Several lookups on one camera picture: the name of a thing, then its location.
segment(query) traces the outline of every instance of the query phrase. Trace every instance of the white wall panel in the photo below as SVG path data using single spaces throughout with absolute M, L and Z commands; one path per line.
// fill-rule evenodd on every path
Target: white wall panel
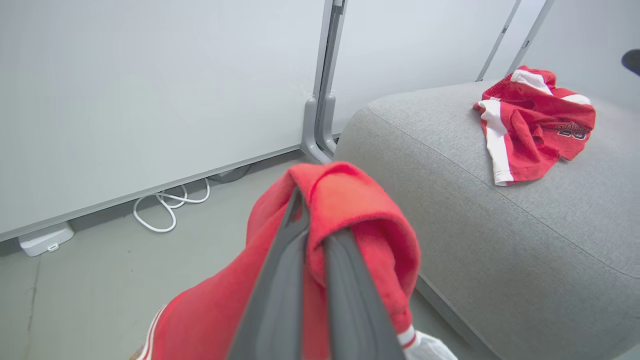
M 638 0 L 556 0 L 522 63 L 555 72 L 561 87 L 640 110 L 640 76 L 621 63 L 640 49 L 638 14 Z
M 323 8 L 0 2 L 0 237 L 299 144 Z
M 379 97 L 475 81 L 514 3 L 349 0 L 333 77 L 333 132 Z

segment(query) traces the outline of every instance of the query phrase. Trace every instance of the red cloth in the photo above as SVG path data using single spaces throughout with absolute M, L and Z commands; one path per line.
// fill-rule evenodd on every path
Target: red cloth
M 408 299 L 420 252 L 400 209 L 369 176 L 348 163 L 296 165 L 256 202 L 246 248 L 220 273 L 160 310 L 141 359 L 224 359 L 294 187 L 310 211 L 304 269 L 305 359 L 327 359 L 328 324 L 321 241 L 351 226 L 398 333 L 413 331 Z
M 482 99 L 474 108 L 482 113 L 496 185 L 540 179 L 561 156 L 574 159 L 595 126 L 589 99 L 556 88 L 550 71 L 521 66 Z

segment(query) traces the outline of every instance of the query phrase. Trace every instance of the gray floor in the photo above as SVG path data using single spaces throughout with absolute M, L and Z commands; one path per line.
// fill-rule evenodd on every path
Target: gray floor
M 170 233 L 137 223 L 129 202 L 73 220 L 76 235 L 53 253 L 29 258 L 15 241 L 0 243 L 0 358 L 128 359 L 160 306 L 242 251 L 253 203 L 304 161 L 292 152 L 254 165 L 234 183 L 213 185 L 209 200 L 176 210 Z M 194 199 L 204 195 L 202 181 L 188 188 Z M 155 201 L 143 201 L 140 215 L 168 226 Z M 459 359 L 491 358 L 470 348 L 420 295 L 411 307 L 416 328 L 441 338 Z M 637 359 L 637 350 L 625 359 Z

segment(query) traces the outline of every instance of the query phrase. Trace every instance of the red fabric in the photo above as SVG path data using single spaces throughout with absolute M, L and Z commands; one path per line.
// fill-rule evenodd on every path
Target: red fabric
M 321 242 L 343 227 L 351 226 L 396 331 L 411 326 L 408 298 L 417 280 L 420 252 L 400 209 L 353 165 L 301 164 L 290 168 L 254 205 L 242 253 L 167 305 L 150 335 L 153 343 L 145 359 L 225 358 L 296 185 L 311 217 L 304 270 L 305 358 L 329 356 Z
M 526 73 L 540 76 L 550 94 L 520 77 L 512 79 L 514 74 L 527 76 Z M 500 101 L 500 119 L 507 131 L 504 143 L 513 182 L 540 179 L 560 157 L 572 160 L 584 149 L 595 126 L 596 113 L 590 102 L 563 99 L 569 95 L 575 93 L 557 88 L 553 72 L 521 66 L 485 91 L 483 100 L 474 105 L 484 114 L 486 109 L 482 103 Z M 486 120 L 482 120 L 482 127 L 486 134 Z

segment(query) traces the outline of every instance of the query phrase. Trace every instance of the gray upholstered cushion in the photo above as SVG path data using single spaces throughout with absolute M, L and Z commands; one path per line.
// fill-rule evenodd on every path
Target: gray upholstered cushion
M 421 276 L 499 357 L 610 359 L 639 339 L 640 119 L 592 99 L 596 129 L 577 158 L 498 187 L 472 109 L 494 83 L 374 101 L 335 158 L 398 203 Z

